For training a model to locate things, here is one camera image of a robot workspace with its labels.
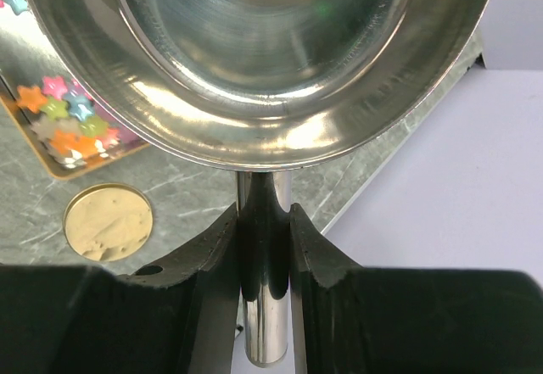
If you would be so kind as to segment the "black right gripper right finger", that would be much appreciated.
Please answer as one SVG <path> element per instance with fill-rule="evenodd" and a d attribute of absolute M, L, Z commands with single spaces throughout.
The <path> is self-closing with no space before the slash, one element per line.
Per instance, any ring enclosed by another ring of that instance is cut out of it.
<path fill-rule="evenodd" d="M 327 240 L 300 204 L 290 210 L 290 286 L 297 373 L 363 373 L 355 274 L 361 267 Z"/>

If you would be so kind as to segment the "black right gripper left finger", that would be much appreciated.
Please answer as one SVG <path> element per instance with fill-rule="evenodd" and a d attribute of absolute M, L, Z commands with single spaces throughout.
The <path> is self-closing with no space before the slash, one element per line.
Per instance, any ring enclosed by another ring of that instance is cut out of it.
<path fill-rule="evenodd" d="M 237 327 L 237 216 L 229 207 L 198 236 L 131 281 L 150 291 L 144 355 L 159 373 L 228 373 Z"/>

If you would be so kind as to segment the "silver metal scoop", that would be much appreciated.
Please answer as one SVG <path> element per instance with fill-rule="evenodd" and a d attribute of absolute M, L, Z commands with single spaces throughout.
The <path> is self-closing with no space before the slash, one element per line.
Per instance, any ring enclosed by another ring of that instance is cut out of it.
<path fill-rule="evenodd" d="M 489 0 L 27 0 L 66 69 L 167 153 L 236 174 L 245 350 L 287 349 L 291 171 L 378 137 L 443 80 Z"/>

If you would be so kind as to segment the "gold tin of star candies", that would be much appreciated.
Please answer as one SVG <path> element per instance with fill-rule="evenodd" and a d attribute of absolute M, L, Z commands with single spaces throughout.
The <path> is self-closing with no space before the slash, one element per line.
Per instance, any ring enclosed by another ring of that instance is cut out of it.
<path fill-rule="evenodd" d="M 1 0 L 1 101 L 43 166 L 61 180 L 147 146 L 69 74 L 27 0 Z"/>

